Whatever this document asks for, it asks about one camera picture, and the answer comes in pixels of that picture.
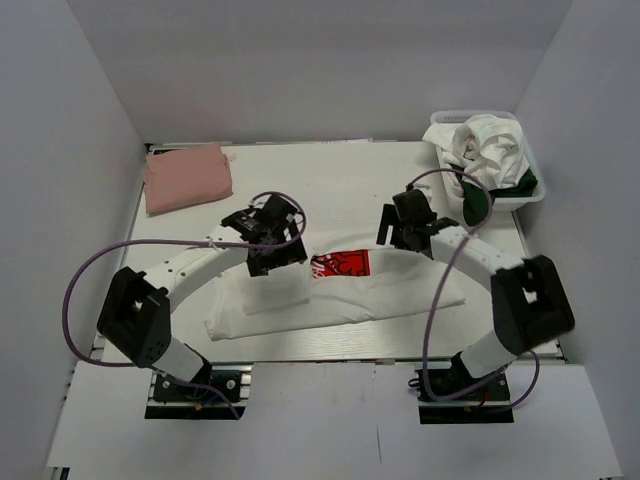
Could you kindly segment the white t-shirt red print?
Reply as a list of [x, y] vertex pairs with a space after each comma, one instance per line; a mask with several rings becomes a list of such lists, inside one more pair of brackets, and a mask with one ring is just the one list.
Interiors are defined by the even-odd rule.
[[444, 264], [375, 244], [373, 232], [309, 237], [309, 258], [251, 277], [244, 265], [211, 283], [213, 341], [395, 319], [464, 303]]

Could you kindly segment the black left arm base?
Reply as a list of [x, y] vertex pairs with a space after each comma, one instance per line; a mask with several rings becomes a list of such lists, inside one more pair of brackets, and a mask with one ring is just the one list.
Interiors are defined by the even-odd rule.
[[163, 375], [154, 373], [145, 409], [148, 420], [205, 420], [239, 419], [246, 408], [251, 385], [249, 365], [214, 366], [209, 385], [221, 391], [232, 403], [235, 416], [217, 393], [209, 390], [179, 386]]

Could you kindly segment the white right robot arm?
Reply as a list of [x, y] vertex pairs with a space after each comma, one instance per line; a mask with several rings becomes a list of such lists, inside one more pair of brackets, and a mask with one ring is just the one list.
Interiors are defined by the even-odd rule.
[[383, 206], [376, 243], [448, 264], [491, 296], [493, 326], [452, 359], [453, 390], [472, 399], [488, 376], [520, 355], [572, 331], [575, 318], [554, 262], [519, 258], [468, 233], [431, 210], [420, 190], [409, 189]]

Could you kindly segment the folded pink t-shirt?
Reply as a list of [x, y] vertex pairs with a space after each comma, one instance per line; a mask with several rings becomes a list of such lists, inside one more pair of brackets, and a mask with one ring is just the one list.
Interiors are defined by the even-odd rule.
[[150, 216], [233, 195], [229, 159], [218, 144], [149, 154], [143, 180], [146, 213]]

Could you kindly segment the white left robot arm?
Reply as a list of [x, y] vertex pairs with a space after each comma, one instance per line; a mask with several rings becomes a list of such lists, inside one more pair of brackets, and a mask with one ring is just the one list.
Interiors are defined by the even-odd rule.
[[133, 365], [168, 377], [188, 398], [211, 387], [211, 364], [176, 339], [171, 315], [191, 294], [227, 270], [245, 265], [251, 276], [307, 259], [302, 241], [306, 216], [291, 197], [257, 195], [245, 209], [224, 217], [198, 241], [180, 241], [182, 252], [113, 277], [97, 322], [98, 332]]

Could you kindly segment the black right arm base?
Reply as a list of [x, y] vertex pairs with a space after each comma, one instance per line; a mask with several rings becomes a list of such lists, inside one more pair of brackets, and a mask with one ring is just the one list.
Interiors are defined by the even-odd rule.
[[504, 370], [480, 379], [467, 376], [459, 355], [450, 366], [416, 369], [407, 382], [418, 401], [421, 425], [510, 424], [511, 394]]

